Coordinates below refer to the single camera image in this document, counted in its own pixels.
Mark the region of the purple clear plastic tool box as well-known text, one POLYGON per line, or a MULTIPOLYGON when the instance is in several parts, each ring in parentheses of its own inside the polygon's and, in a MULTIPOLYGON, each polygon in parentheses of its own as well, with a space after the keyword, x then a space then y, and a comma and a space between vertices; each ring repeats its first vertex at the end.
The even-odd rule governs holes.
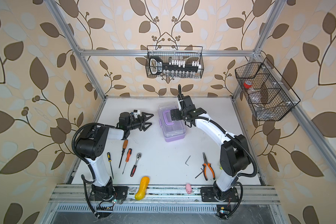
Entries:
POLYGON ((181 140, 186 135, 186 128, 183 121, 173 121, 171 118, 170 111, 177 108, 177 105, 170 104, 158 109, 159 123, 166 142, 181 140))

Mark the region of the brown handle screwdriver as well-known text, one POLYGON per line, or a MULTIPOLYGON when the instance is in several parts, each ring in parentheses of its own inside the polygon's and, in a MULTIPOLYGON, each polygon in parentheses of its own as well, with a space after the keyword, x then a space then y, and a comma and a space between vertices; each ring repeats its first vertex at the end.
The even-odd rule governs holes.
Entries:
POLYGON ((119 168, 121 166, 121 163, 122 163, 122 159, 123 159, 123 155, 125 153, 125 150, 127 148, 127 145, 128 145, 128 140, 124 140, 123 142, 123 146, 122 146, 122 152, 121 152, 121 159, 120 159, 120 162, 119 162, 119 168))

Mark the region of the orange handle screwdriver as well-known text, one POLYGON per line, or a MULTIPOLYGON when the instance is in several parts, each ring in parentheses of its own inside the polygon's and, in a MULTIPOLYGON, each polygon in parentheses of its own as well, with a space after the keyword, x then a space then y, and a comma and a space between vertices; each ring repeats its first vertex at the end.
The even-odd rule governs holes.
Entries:
POLYGON ((125 168, 126 168, 126 165, 128 164, 129 160, 130 160, 130 157, 131 157, 131 154, 132 154, 132 149, 130 148, 127 152, 127 156, 126 156, 126 159, 125 159, 125 166, 124 166, 124 169, 123 169, 123 174, 124 174, 124 171, 125 171, 125 168))

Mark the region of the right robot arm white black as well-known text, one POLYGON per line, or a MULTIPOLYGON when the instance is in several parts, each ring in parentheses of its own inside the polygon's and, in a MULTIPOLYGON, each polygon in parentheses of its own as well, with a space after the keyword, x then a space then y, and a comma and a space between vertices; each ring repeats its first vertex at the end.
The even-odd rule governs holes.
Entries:
POLYGON ((222 219, 229 219, 240 206, 243 199, 243 184, 241 177, 253 178, 258 173, 255 159, 249 151, 247 139, 243 135, 235 135, 211 119, 202 108, 196 108, 190 96, 182 93, 177 95, 178 108, 170 111, 173 121, 183 120, 190 127, 195 126, 210 136, 220 147, 219 164, 222 171, 213 184, 214 199, 225 202, 230 198, 236 186, 240 188, 240 195, 236 206, 231 211, 220 210, 222 219))

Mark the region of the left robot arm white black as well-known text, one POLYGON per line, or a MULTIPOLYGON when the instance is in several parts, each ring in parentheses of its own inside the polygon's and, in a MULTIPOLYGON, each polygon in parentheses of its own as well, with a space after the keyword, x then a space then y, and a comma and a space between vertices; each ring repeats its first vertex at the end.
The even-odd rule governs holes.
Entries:
POLYGON ((128 194, 127 186, 113 185, 113 173, 109 173, 105 166, 104 149, 107 140, 127 141, 132 130, 146 131, 152 125, 149 119, 153 116, 152 113, 139 110, 123 112, 116 126, 88 123, 73 135, 73 153, 87 165, 91 173, 91 180, 87 180, 84 175, 81 175, 81 179, 85 200, 96 218, 102 218, 104 211, 113 210, 113 206, 103 207, 103 202, 116 204, 125 200, 128 194))

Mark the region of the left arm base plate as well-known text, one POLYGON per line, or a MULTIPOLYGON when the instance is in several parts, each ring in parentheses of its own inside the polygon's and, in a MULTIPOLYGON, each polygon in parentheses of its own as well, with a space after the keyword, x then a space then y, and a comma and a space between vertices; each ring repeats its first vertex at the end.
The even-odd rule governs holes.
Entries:
POLYGON ((91 193, 89 195, 90 201, 109 201, 113 200, 125 200, 128 194, 127 186, 108 186, 97 187, 92 186, 91 193))

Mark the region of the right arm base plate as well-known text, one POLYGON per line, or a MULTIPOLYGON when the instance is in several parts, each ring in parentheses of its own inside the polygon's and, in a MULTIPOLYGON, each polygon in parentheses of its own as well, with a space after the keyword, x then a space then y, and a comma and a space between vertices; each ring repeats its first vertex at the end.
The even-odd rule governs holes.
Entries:
POLYGON ((238 202, 239 196, 236 188, 221 191, 218 187, 201 187, 200 193, 203 202, 238 202))

